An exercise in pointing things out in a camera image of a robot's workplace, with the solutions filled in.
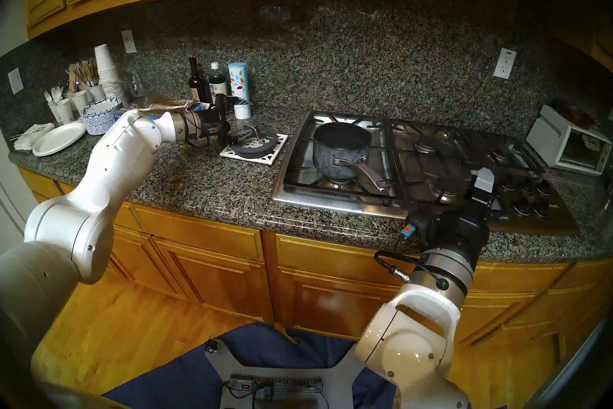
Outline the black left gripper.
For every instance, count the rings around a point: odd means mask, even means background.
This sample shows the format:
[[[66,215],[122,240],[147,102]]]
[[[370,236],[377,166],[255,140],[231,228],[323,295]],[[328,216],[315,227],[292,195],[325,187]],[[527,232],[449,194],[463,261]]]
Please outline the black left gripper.
[[[244,126],[242,130],[231,130],[227,121],[226,106],[252,105],[246,99],[225,94],[215,94],[215,107],[196,110],[196,137],[217,136],[220,147],[240,145],[254,137],[254,128]]]

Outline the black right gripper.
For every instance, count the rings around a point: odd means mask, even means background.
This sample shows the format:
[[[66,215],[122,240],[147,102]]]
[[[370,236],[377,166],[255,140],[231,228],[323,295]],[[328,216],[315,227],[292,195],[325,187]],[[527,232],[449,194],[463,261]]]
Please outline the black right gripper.
[[[435,215],[430,206],[410,211],[402,227],[402,241],[416,236],[422,252],[446,249],[463,258],[478,258],[489,238],[486,218],[495,200],[495,176],[489,168],[478,170],[473,200]]]

